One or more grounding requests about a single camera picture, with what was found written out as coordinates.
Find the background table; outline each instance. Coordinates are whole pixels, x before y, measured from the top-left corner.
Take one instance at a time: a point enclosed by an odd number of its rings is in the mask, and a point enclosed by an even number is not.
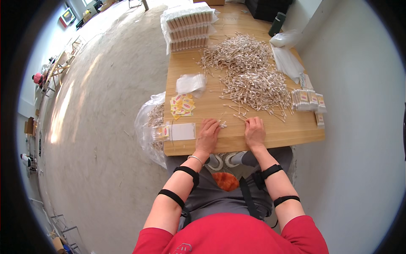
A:
[[[221,12],[218,15],[219,20],[214,23],[217,33],[210,36],[209,46],[222,42],[227,37],[235,36],[235,32],[249,34],[255,37],[258,41],[270,40],[268,31],[271,23],[255,20],[250,13],[243,13],[241,10],[247,10],[244,4],[236,4],[226,2],[224,6],[213,6]],[[303,64],[298,53],[295,49],[291,52],[297,57],[301,64]],[[203,118],[216,118],[225,112],[221,120],[227,121],[228,127],[222,129],[218,134],[218,142],[214,153],[221,152],[235,152],[245,151],[248,147],[244,139],[244,122],[234,117],[233,114],[238,114],[233,109],[223,106],[223,104],[232,105],[234,102],[231,100],[220,99],[221,93],[209,92],[209,90],[220,90],[219,75],[224,76],[225,70],[214,70],[211,75],[207,76],[207,87],[203,96],[200,99],[194,98],[196,108],[193,110],[193,116],[181,117],[174,120],[171,115],[171,106],[169,100],[176,96],[176,80],[183,74],[197,74],[204,73],[204,70],[196,64],[201,56],[198,49],[184,50],[180,52],[171,53],[168,68],[168,79],[166,82],[166,99],[165,99],[165,113],[164,122],[170,124],[182,123],[196,123],[196,133],[200,129],[200,124]],[[285,84],[290,88],[299,89],[300,85],[295,84],[289,77],[286,77]],[[265,146],[267,148],[281,147],[287,145],[296,145],[301,143],[308,143],[314,141],[324,140],[324,129],[317,129],[316,118],[314,112],[297,112],[291,115],[289,110],[286,110],[286,122],[283,123],[275,116],[269,115],[266,111],[256,111],[251,107],[247,113],[247,117],[258,116],[263,119],[266,129]],[[190,155],[194,152],[195,140],[185,141],[166,141],[164,143],[164,153],[167,156],[174,155]]]

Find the person's left hand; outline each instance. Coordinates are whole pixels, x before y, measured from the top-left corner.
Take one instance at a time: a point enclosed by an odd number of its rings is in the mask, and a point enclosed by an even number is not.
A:
[[[196,152],[204,152],[209,156],[217,144],[220,123],[216,119],[203,119],[200,132],[196,138]]]

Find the concrete floor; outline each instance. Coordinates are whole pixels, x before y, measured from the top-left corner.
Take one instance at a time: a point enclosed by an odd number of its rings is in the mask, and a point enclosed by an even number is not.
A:
[[[67,236],[82,253],[130,253],[167,180],[133,126],[139,108],[166,87],[160,15],[167,6],[148,4],[147,12],[115,4],[80,29],[88,45],[41,105],[41,196],[49,215],[78,227]]]

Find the window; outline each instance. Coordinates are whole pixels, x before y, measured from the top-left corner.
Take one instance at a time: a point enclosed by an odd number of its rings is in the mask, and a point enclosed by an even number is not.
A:
[[[84,6],[86,7],[88,4],[90,4],[93,0],[82,0]]]

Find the gray pants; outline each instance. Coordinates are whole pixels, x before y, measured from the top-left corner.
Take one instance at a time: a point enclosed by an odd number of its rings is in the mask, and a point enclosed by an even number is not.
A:
[[[289,146],[285,146],[270,148],[268,152],[279,162],[283,170],[287,172],[293,157],[292,149]],[[185,162],[187,158],[186,155],[165,156],[169,177],[173,174],[173,170]],[[248,151],[241,160],[243,165],[254,167],[255,170],[261,170],[257,159],[251,151]],[[199,185],[185,202],[185,207],[190,211],[192,221],[215,213],[241,213],[249,215],[239,187],[230,192],[220,189],[206,167],[202,168],[199,176]],[[257,188],[251,176],[246,181],[260,218],[264,220],[265,217],[270,216],[272,213],[272,199],[266,188],[263,190]]]

